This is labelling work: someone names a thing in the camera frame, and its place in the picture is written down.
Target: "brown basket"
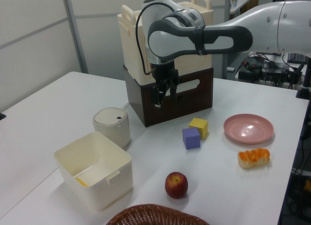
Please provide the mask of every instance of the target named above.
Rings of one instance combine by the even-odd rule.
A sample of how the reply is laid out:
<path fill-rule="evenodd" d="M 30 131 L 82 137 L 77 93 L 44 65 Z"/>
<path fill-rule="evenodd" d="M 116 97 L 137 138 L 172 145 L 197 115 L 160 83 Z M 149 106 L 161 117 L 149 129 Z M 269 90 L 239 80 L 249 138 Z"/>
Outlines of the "brown basket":
<path fill-rule="evenodd" d="M 204 220 L 176 209 L 155 204 L 129 207 L 115 215 L 107 225 L 209 225 Z"/>

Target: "container lid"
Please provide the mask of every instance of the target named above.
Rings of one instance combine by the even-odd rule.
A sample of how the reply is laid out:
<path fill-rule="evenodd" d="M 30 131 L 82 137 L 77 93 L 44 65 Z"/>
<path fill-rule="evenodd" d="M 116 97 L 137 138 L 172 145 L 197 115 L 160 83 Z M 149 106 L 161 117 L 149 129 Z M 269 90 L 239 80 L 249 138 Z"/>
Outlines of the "container lid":
<path fill-rule="evenodd" d="M 94 121 L 100 124 L 111 125 L 120 122 L 126 116 L 126 111 L 116 107 L 108 107 L 97 113 Z"/>

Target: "white plastic container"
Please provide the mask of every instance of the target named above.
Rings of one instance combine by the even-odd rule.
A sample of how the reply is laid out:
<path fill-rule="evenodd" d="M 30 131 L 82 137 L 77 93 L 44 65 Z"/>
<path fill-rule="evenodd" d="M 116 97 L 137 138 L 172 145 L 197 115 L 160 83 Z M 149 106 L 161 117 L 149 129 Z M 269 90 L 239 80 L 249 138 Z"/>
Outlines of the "white plastic container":
<path fill-rule="evenodd" d="M 67 185 L 91 210 L 102 210 L 133 186 L 132 158 L 99 132 L 54 153 Z"/>
<path fill-rule="evenodd" d="M 206 25 L 212 25 L 213 23 L 213 10 L 211 6 L 211 0 L 201 0 L 202 4 L 199 5 L 198 0 L 191 0 L 191 2 L 181 2 L 182 6 L 193 8 L 199 11 L 204 19 Z M 147 84 L 155 83 L 155 79 L 152 75 L 145 75 L 142 69 L 142 62 L 136 42 L 135 27 L 136 21 L 140 11 L 133 11 L 126 5 L 121 7 L 121 14 L 118 15 L 119 30 L 121 35 L 122 50 L 124 57 L 124 64 L 132 76 L 139 85 L 144 86 Z M 142 51 L 142 55 L 145 62 L 145 68 L 147 72 L 151 71 L 150 62 L 147 59 L 147 52 L 145 47 L 145 36 L 142 31 L 141 19 L 138 23 L 138 39 L 139 45 Z M 175 59 L 175 68 L 178 69 L 178 74 L 185 75 L 193 72 L 197 72 L 212 67 L 211 55 L 197 56 L 197 55 L 185 55 Z"/>
<path fill-rule="evenodd" d="M 124 148 L 130 141 L 130 124 L 124 109 L 107 107 L 93 118 L 95 131 L 100 132 L 115 144 Z"/>

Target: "apple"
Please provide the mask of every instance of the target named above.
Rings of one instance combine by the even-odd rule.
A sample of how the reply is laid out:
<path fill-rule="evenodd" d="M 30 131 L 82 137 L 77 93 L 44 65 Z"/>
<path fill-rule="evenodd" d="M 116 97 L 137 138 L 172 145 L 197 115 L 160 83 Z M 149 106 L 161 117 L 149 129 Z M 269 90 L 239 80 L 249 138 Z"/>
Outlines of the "apple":
<path fill-rule="evenodd" d="M 170 173 L 165 179 L 165 191 L 174 199 L 185 196 L 188 190 L 188 180 L 185 175 L 179 172 Z"/>

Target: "bread roll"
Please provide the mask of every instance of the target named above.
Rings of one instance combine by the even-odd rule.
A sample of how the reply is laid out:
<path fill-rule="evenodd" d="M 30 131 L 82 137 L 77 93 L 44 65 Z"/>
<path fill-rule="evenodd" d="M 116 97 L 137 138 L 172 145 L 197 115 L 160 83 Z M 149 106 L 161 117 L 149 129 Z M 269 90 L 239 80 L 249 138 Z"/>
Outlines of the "bread roll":
<path fill-rule="evenodd" d="M 259 167 L 269 163 L 270 153 L 267 149 L 257 148 L 251 151 L 239 152 L 238 160 L 242 168 Z"/>

